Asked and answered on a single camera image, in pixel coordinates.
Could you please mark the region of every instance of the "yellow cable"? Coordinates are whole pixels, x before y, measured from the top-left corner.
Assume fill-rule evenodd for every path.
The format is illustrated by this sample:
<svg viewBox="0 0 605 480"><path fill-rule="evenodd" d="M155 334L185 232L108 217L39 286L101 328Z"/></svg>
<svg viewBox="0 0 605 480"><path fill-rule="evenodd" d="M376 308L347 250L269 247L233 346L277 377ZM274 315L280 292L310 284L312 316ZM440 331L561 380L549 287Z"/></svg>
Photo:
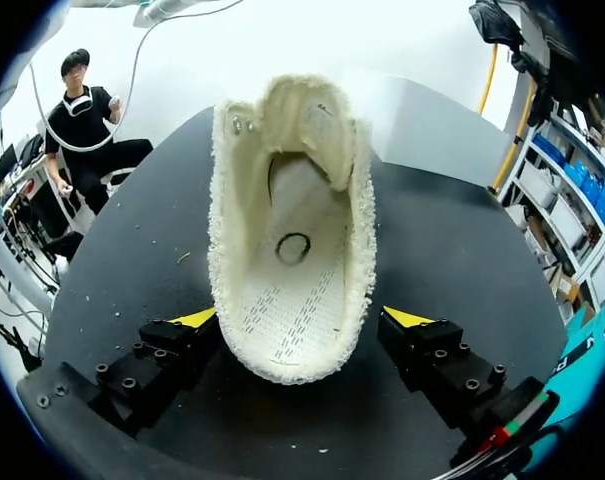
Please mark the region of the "yellow cable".
<svg viewBox="0 0 605 480"><path fill-rule="evenodd" d="M531 78L529 83L529 91L526 97L526 103L524 104L524 110L522 110L522 117L520 117L520 124L518 125L518 129L516 131L516 135L522 138L522 132L524 131L524 126L526 125L526 119L529 116L529 112L531 111L531 104L533 103L533 93L535 92L535 81ZM500 172L498 176L495 177L493 181L493 189L497 191L498 187L502 183L502 179L506 174L507 170L511 166L511 162L513 161L513 157L515 156L515 150L517 149L517 144L513 142L511 148L509 149L509 153L504 159L504 163L502 163L502 167L500 168Z"/></svg>
<svg viewBox="0 0 605 480"><path fill-rule="evenodd" d="M498 58L498 44L493 44L493 51L491 52L491 63L489 64L489 73L486 77L486 83L484 84L484 91L482 92L482 99L478 104L477 112L482 115L484 112L484 106L486 105L486 99L489 98L489 90L491 90L491 83L493 83L493 73L495 72L495 63Z"/></svg>

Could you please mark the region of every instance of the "shoe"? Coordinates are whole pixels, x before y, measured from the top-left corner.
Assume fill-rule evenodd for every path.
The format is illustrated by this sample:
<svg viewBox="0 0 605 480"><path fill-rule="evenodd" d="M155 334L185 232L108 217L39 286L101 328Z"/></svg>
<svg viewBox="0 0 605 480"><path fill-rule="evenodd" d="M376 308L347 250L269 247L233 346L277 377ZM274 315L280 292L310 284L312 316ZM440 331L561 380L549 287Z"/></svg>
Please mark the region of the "shoe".
<svg viewBox="0 0 605 480"><path fill-rule="evenodd" d="M213 121L208 261L224 339L255 374L319 380L348 360L375 282L368 129L317 76L274 79Z"/></svg>

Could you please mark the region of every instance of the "person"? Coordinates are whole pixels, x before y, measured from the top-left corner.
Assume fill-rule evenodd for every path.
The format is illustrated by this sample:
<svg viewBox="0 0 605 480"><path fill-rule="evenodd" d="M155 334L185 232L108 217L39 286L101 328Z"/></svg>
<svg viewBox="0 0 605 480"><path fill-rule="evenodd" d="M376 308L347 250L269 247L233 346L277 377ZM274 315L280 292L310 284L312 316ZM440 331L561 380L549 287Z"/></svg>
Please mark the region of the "person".
<svg viewBox="0 0 605 480"><path fill-rule="evenodd" d="M99 144L110 133L104 120L117 124L121 117L119 99L112 98L103 87L84 85L89 61L89 52L84 49L76 50L64 59L60 73L66 92L48 118L57 136L76 147ZM70 185L58 171L59 149L59 143L47 129L47 169L57 189L65 195ZM109 199L106 185L100 179L115 170L137 167L152 150L149 140L113 142L111 139L99 149L83 153L62 147L73 187L84 196L96 215Z"/></svg>

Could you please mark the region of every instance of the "black ring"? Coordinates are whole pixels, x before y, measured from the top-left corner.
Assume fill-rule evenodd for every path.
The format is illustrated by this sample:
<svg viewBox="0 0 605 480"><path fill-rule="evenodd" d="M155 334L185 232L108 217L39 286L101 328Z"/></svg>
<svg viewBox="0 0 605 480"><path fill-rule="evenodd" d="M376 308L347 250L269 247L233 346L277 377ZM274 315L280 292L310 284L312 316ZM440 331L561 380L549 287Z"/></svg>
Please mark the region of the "black ring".
<svg viewBox="0 0 605 480"><path fill-rule="evenodd" d="M305 245L304 245L304 249L300 253L300 256L295 261L287 262L286 260L284 260L282 258L282 255L280 254L280 249L282 248L282 244L286 240L288 240L289 238L292 238L292 237L302 237L305 241ZM307 254L309 253L309 250L311 250L311 239L303 233L294 232L294 233L287 233L285 236L283 236L280 239L280 241L278 242L278 246L275 248L275 254L278 257L278 260L280 260L283 264L293 266L293 265L298 265L300 262L302 262L302 260L304 260L304 257L306 257Z"/></svg>

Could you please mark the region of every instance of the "cable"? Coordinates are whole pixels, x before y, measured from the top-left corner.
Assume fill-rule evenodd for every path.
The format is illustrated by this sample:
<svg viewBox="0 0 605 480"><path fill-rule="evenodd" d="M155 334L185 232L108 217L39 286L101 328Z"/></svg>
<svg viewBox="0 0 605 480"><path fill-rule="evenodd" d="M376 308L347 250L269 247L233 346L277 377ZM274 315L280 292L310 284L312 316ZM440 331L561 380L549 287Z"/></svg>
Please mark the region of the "cable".
<svg viewBox="0 0 605 480"><path fill-rule="evenodd" d="M29 310L28 312L24 312L24 313L11 314L0 308L0 313L7 317L10 317L10 318L23 317L27 314L31 315L33 313L39 313L40 315L42 315L42 327L40 328L40 339L38 340L38 355L37 356L39 358L40 357L40 348L42 346L42 337L44 336L44 323L46 322L46 316L39 310Z"/></svg>
<svg viewBox="0 0 605 480"><path fill-rule="evenodd" d="M44 314L42 312L40 314L42 315L42 329L40 330L40 339L38 340L38 358L40 358L40 347L42 346L42 337L44 336L44 322L46 321Z"/></svg>
<svg viewBox="0 0 605 480"><path fill-rule="evenodd" d="M29 310L28 312L24 312L24 313L8 313L5 310L0 308L0 313L2 315L6 315L7 317L11 317L11 318L19 318L19 317L23 317L24 315L31 315L32 313L39 313L40 315L44 315L41 311L39 310Z"/></svg>
<svg viewBox="0 0 605 480"><path fill-rule="evenodd" d="M49 124L49 120L46 118L46 115L44 114L44 109L42 108L42 102L40 101L40 95L38 93L38 87L37 87L37 84L35 81L35 70L33 68L33 63L29 62L29 69L31 70L31 80L33 82L33 91L35 93L35 100L36 100L36 103L38 104L38 110L40 111L40 116L42 117L42 121L44 122L44 125L45 125L47 131L51 134L53 139L56 142L58 142L58 144L60 144L62 147L66 148L67 150L71 150L72 152L78 152L78 153L92 152L94 150L97 150L98 148L103 147L104 145L106 145L108 142L110 142L113 139L113 136L120 129L120 126L122 125L122 122L124 121L124 118L126 117L126 114L129 111L129 106L131 105L131 96L133 94L133 85L135 83L135 74L136 74L137 68L138 68L138 59L140 57L140 51L142 50L142 46L144 45L145 40L147 39L149 34L153 31L153 29L155 29L156 27L158 27L158 26L162 25L163 23L168 22L170 20L178 20L181 18L206 17L208 15L220 13L225 10L231 9L231 8L235 7L236 5L239 5L242 2L244 2L244 0L236 0L235 2L233 2L230 5L218 8L217 10L212 10L210 12L191 13L191 14L186 14L186 15L176 15L174 17L165 18L163 20L160 20L158 23L153 25L151 28L149 28L147 30L147 32L144 34L144 36L142 37L142 39L140 40L140 44L138 45L137 51L135 52L135 58L133 60L133 72L131 73L131 83L129 86L129 94L128 94L126 103L124 105L124 111L122 112L120 121L115 125L115 128L111 131L111 133L104 140L102 140L100 143L90 146L90 147L76 147L74 145L70 145L67 142L65 142L64 140L62 140L58 136L58 134L53 131L53 128L51 128L51 125Z"/></svg>

